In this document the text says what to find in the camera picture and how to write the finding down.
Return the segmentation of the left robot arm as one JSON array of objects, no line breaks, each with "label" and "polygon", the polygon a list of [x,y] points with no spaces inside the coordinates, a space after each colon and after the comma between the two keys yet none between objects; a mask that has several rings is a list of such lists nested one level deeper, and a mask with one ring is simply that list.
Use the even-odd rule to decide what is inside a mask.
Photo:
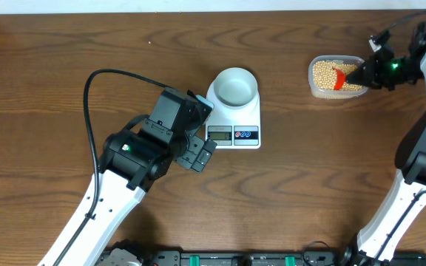
[{"label": "left robot arm", "polygon": [[94,265],[112,235],[172,163],[201,172],[216,144],[196,134],[214,105],[166,88],[150,115],[108,136],[89,187],[41,265]]}]

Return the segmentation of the red measuring scoop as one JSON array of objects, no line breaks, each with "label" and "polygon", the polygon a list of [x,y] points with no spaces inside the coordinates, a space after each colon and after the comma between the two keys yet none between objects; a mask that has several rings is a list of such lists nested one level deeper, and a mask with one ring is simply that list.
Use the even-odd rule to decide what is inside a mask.
[{"label": "red measuring scoop", "polygon": [[346,74],[341,70],[333,67],[333,70],[337,74],[337,81],[334,85],[334,90],[339,91],[343,87],[344,83],[346,82]]}]

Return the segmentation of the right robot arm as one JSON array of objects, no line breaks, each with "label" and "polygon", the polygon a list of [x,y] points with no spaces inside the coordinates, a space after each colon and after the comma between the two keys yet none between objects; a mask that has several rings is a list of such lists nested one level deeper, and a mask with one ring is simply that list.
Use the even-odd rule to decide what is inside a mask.
[{"label": "right robot arm", "polygon": [[[394,55],[388,46],[390,36],[384,30],[370,38],[373,55],[347,75],[347,83],[393,90],[422,79],[426,88],[426,21],[415,27],[407,56]],[[394,165],[391,189],[346,248],[341,265],[389,265],[399,241],[426,206],[426,111],[399,144]]]}]

